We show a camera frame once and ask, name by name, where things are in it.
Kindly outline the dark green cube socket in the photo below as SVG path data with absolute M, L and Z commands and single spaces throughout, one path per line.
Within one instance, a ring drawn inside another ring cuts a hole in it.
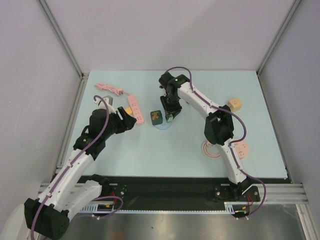
M 160 110 L 150 112 L 150 119 L 153 126 L 161 125 L 163 123 L 163 116 Z

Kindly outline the light green USB charger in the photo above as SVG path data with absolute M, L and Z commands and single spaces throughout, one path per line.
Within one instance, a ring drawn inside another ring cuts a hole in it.
M 172 113 L 172 112 L 166 113 L 165 118 L 166 118 L 166 121 L 170 123 L 175 118 L 175 113 Z

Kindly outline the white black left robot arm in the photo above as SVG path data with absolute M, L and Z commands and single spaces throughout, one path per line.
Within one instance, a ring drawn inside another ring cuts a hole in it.
M 91 201 L 111 199 L 123 204 L 112 194 L 108 178 L 93 174 L 76 192 L 71 192 L 84 171 L 97 159 L 113 134 L 131 130 L 136 119 L 122 108 L 100 108 L 92 112 L 89 124 L 76 140 L 67 163 L 50 185 L 36 199 L 24 203 L 24 217 L 30 237 L 39 233 L 51 240 L 59 240 L 67 231 L 75 215 Z

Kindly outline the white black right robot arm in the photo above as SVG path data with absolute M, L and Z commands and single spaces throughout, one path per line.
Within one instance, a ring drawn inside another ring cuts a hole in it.
M 252 186 L 250 178 L 244 173 L 239 156 L 236 153 L 234 139 L 234 123 L 232 112 L 227 105 L 219 106 L 199 92 L 192 84 L 191 79 L 181 74 L 172 76 L 165 72 L 159 78 L 160 87 L 165 94 L 160 97 L 164 108 L 165 119 L 168 122 L 181 112 L 180 100 L 190 104 L 205 120 L 204 136 L 215 145 L 228 170 L 231 196 L 242 201 L 249 194 Z

